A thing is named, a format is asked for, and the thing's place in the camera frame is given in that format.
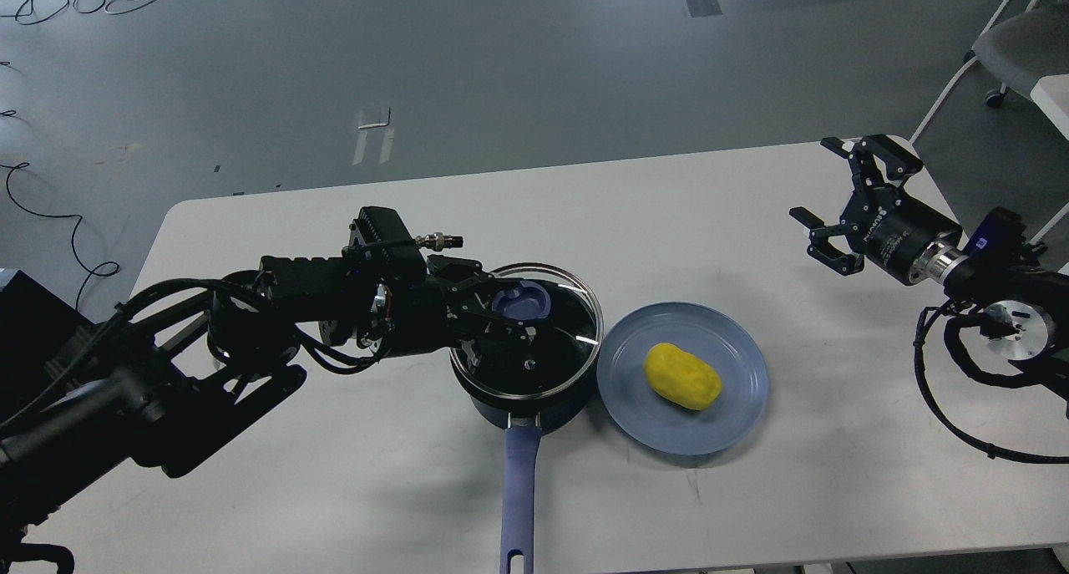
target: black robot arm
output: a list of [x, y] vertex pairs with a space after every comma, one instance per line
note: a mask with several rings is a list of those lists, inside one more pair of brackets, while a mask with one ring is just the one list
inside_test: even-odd
[[[955, 434], [983, 446], [992, 456], [1069, 463], [1069, 459], [996, 450], [967, 436], [945, 420], [923, 379], [925, 337], [935, 319], [950, 315], [944, 342], [970, 378], [1004, 388], [1041, 385], [1069, 400], [1069, 278], [1039, 266], [1045, 247], [1025, 242], [1019, 215], [993, 208], [959, 249], [962, 228], [905, 192], [905, 182], [924, 167], [915, 155], [888, 136], [856, 141], [828, 137], [821, 144], [848, 160], [853, 190], [838, 223], [825, 224], [805, 207], [790, 210], [809, 229], [809, 254], [841, 276], [859, 273], [867, 258], [905, 285], [929, 278], [939, 281], [950, 300], [932, 308], [934, 319], [929, 320], [927, 312], [921, 315], [914, 342], [926, 402]], [[832, 246], [836, 235], [845, 236], [849, 253]], [[988, 339], [989, 348], [1019, 373], [982, 371], [961, 341], [965, 329], [976, 329]]]
[[[0, 335], [0, 348], [19, 356], [0, 372], [0, 573], [28, 559], [65, 571], [62, 547], [21, 543], [29, 525], [126, 459], [171, 478], [188, 474], [301, 386], [305, 369], [290, 364], [300, 350], [327, 371], [357, 373], [382, 358], [485, 339], [518, 351], [551, 324], [491, 307], [521, 278], [420, 254], [462, 246], [460, 236], [409, 235], [382, 207], [360, 210], [350, 230], [340, 257], [264, 257], [259, 269], [222, 280], [160, 281], [103, 324], [0, 269], [0, 314], [20, 323]], [[320, 339], [296, 326], [305, 322], [319, 323]], [[201, 338], [220, 368], [197, 378], [172, 360]], [[367, 354], [334, 348], [348, 339]]]

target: black pot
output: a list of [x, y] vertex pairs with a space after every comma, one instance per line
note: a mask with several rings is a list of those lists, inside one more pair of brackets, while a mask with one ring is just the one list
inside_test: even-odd
[[451, 360], [476, 409], [506, 431], [500, 572], [518, 574], [522, 560], [523, 573], [532, 574], [538, 447], [543, 434], [568, 423], [597, 390], [604, 323], [594, 293], [568, 270], [523, 262], [492, 274], [526, 280], [515, 301], [495, 311], [549, 326], [540, 327], [523, 354], [477, 341], [469, 346], [477, 366], [463, 350], [453, 350]]

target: blue pot handle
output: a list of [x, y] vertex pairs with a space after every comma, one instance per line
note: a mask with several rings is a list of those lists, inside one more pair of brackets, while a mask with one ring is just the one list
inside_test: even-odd
[[[500, 574], [534, 573], [534, 456], [541, 439], [537, 420], [510, 418], [505, 430]], [[517, 555], [523, 556], [523, 572], [510, 569]]]

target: blue plate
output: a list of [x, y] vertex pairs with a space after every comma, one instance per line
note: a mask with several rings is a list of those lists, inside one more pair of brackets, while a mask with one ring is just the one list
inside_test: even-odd
[[[642, 361], [657, 342], [671, 342], [716, 369], [724, 390], [708, 409], [685, 409], [650, 388]], [[598, 387], [624, 432], [675, 455], [731, 447], [769, 403], [769, 373], [754, 339], [723, 312], [687, 302], [649, 305], [620, 320], [602, 343]]]

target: concrete floor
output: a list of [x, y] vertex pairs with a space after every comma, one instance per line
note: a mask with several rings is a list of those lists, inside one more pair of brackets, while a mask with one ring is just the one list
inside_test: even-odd
[[[18, 117], [0, 120], [0, 162], [32, 164], [12, 183], [27, 205], [84, 213], [86, 262], [122, 262], [83, 297], [102, 320], [190, 198], [909, 136], [1000, 2], [717, 0], [722, 15], [688, 17], [685, 0], [162, 0], [7, 18], [0, 107]], [[992, 205], [1039, 228], [1069, 201], [1069, 143], [1024, 98], [987, 109], [995, 86], [966, 76], [917, 148], [965, 228]], [[354, 164], [359, 110], [382, 106], [392, 140], [368, 134]], [[848, 183], [843, 168], [843, 197]], [[69, 223], [4, 200], [0, 228], [0, 266], [73, 302]], [[1069, 223], [1048, 242], [1060, 266]], [[1020, 568], [1001, 572], [1051, 572], [1005, 555]], [[980, 572], [996, 558], [932, 559]]]

